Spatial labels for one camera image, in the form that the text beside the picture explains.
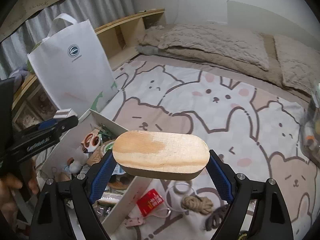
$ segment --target gray curtain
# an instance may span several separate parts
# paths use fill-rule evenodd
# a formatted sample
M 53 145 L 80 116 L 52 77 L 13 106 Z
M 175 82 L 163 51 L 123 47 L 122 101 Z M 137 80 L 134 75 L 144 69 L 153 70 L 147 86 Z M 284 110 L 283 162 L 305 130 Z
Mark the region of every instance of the gray curtain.
M 1 80 L 26 63 L 27 53 L 47 36 L 52 20 L 63 12 L 79 22 L 89 19 L 93 28 L 135 14 L 133 0 L 60 0 L 34 14 L 0 44 Z

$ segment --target pillow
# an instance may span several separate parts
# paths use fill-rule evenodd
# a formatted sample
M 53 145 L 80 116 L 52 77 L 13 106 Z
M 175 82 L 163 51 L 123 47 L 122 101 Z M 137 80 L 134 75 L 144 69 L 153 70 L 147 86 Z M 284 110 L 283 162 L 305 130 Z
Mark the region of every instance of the pillow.
M 219 54 L 256 65 L 263 70 L 269 69 L 263 38 L 250 30 L 216 23 L 177 24 L 161 37 L 158 47 L 168 49 L 176 46 Z
M 289 37 L 274 36 L 283 83 L 309 95 L 314 82 L 320 79 L 320 52 Z

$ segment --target bag logo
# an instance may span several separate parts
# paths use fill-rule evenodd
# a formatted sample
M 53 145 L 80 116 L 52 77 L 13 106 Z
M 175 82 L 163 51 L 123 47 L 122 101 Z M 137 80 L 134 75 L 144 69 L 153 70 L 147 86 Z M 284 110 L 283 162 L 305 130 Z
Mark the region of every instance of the bag logo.
M 69 57 L 76 57 L 78 56 L 79 52 L 80 52 L 79 47 L 76 44 L 71 45 L 68 49 Z

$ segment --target blue gripper pad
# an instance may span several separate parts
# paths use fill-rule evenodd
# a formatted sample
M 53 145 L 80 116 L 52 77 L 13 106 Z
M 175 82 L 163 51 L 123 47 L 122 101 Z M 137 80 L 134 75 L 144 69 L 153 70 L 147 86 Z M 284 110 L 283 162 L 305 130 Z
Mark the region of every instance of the blue gripper pad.
M 89 197 L 91 204 L 94 204 L 96 200 L 102 197 L 112 173 L 115 170 L 116 164 L 113 154 L 110 154 L 91 184 L 91 194 Z
M 231 183 L 216 162 L 216 160 L 210 155 L 209 162 L 206 166 L 206 169 L 221 197 L 222 200 L 231 204 L 233 202 L 233 195 L 232 195 L 232 187 Z

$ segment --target red box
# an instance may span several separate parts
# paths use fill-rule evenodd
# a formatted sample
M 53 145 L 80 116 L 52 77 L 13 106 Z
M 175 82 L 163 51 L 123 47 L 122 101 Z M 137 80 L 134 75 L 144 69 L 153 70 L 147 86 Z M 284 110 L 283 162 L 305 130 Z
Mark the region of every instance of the red box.
M 141 214 L 146 217 L 152 210 L 154 210 L 163 202 L 163 198 L 153 188 L 137 201 L 137 205 L 141 211 Z

